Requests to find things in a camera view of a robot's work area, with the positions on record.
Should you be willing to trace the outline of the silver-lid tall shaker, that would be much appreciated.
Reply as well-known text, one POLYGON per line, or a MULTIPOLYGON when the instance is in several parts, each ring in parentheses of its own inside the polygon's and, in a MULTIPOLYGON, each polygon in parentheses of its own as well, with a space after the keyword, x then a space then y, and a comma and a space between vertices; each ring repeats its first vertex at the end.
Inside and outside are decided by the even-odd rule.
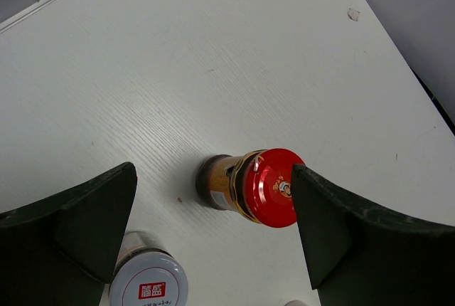
POLYGON ((292 300, 292 301, 287 302, 284 306, 308 306, 308 305, 301 300, 292 300))

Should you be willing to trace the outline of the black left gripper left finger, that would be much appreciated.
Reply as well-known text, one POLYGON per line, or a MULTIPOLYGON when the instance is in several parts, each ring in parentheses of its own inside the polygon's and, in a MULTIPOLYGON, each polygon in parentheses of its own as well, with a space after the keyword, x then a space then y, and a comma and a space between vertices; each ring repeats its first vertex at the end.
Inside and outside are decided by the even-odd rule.
POLYGON ((125 162, 1 214, 2 305, 98 305, 113 280, 137 190, 125 162))

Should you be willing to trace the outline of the white-lid sauce jar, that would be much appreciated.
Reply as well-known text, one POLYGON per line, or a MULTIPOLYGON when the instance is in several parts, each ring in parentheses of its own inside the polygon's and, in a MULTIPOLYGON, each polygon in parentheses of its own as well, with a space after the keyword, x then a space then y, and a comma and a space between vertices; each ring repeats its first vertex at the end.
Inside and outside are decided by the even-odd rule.
POLYGON ((183 306, 188 279, 158 240, 143 231, 130 231, 123 237, 108 295, 110 305, 183 306))

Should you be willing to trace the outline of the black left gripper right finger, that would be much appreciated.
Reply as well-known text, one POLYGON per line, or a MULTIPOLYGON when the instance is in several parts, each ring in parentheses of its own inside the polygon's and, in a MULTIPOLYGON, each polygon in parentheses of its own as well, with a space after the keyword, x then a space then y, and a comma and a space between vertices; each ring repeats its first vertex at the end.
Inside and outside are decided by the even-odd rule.
POLYGON ((453 305, 454 227, 393 211, 303 164, 291 196, 322 305, 453 305))

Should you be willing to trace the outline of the red-lid sauce jar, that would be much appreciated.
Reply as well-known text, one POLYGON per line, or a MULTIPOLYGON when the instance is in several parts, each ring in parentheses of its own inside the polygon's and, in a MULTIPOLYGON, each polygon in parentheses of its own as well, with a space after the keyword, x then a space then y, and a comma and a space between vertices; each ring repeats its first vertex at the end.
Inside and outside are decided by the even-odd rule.
POLYGON ((234 211, 253 223, 286 228, 296 223, 291 195, 292 169, 302 158, 283 148, 242 156, 219 154, 199 167, 196 191, 209 207, 234 211))

